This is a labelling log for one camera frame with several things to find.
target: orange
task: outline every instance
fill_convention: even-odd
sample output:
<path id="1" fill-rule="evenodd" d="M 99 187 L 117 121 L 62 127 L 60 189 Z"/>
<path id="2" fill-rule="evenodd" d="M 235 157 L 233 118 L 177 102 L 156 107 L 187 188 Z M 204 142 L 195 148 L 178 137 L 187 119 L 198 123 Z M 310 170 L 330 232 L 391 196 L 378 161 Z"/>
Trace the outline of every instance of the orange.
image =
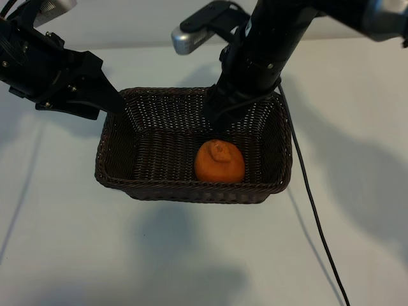
<path id="1" fill-rule="evenodd" d="M 245 163 L 235 145 L 215 139 L 204 143 L 198 150 L 194 170 L 197 179 L 203 182 L 241 183 Z"/>

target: black metal bracket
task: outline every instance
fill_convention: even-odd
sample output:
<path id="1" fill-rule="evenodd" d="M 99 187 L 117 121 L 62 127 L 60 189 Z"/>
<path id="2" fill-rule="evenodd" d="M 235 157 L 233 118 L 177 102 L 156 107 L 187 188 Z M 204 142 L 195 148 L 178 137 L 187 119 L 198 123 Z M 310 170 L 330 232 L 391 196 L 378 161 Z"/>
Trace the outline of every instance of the black metal bracket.
<path id="1" fill-rule="evenodd" d="M 250 16 L 241 6 L 230 1 L 213 1 L 201 10 L 191 15 L 180 24 L 180 29 L 186 33 L 195 33 L 207 29 L 231 43 L 235 27 L 246 24 Z"/>
<path id="2" fill-rule="evenodd" d="M 64 49 L 58 35 L 34 29 L 42 3 L 27 0 L 0 20 L 0 62 L 6 63 L 0 80 L 11 85 L 11 93 L 35 102 L 36 110 L 93 120 L 100 110 L 121 113 L 124 100 L 102 72 L 99 57 Z"/>

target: brown woven basket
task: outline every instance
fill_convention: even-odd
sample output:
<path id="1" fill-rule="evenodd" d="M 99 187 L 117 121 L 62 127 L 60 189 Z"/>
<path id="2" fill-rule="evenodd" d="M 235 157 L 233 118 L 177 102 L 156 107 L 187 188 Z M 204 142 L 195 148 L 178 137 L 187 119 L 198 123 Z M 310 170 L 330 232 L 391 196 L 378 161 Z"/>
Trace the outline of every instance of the brown woven basket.
<path id="1" fill-rule="evenodd" d="M 138 200 L 261 203 L 288 186 L 291 132 L 278 94 L 257 102 L 223 134 L 201 116 L 207 88 L 134 88 L 121 92 L 122 115 L 108 115 L 95 177 Z M 234 143 L 245 159 L 240 184 L 197 181 L 194 158 L 211 139 Z"/>

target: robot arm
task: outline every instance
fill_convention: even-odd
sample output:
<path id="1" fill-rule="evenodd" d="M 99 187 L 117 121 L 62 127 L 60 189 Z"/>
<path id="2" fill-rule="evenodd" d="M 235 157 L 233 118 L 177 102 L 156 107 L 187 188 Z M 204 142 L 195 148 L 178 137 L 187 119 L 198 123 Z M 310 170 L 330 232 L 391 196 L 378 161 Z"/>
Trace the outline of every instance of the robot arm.
<path id="1" fill-rule="evenodd" d="M 188 54 L 214 33 L 225 39 L 225 33 L 238 26 L 233 37 L 227 37 L 229 45 L 220 56 L 222 74 L 203 107 L 214 128 L 222 131 L 240 121 L 250 104 L 275 90 L 282 69 L 319 11 L 373 40 L 400 36 L 408 46 L 408 2 L 403 0 L 258 0 L 246 18 L 239 6 L 214 1 L 172 33 L 176 52 Z"/>
<path id="2" fill-rule="evenodd" d="M 100 110 L 121 113 L 124 101 L 90 52 L 64 48 L 54 33 L 39 26 L 65 11 L 75 0 L 27 0 L 5 18 L 14 0 L 0 13 L 0 80 L 10 92 L 36 103 L 37 110 L 54 110 L 97 119 Z"/>

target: screw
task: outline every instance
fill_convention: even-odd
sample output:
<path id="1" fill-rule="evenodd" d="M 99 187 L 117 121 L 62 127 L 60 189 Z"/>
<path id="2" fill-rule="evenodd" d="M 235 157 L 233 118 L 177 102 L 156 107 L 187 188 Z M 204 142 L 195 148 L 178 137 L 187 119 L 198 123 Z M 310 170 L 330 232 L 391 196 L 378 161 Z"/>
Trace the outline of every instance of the screw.
<path id="1" fill-rule="evenodd" d="M 25 42 L 25 43 L 23 44 L 23 53 L 26 53 L 26 52 L 27 52 L 27 49 L 28 49 L 28 42 Z"/>
<path id="2" fill-rule="evenodd" d="M 71 92 L 76 92 L 77 91 L 77 88 L 75 86 L 72 86 L 72 85 L 68 85 L 68 89 Z"/>

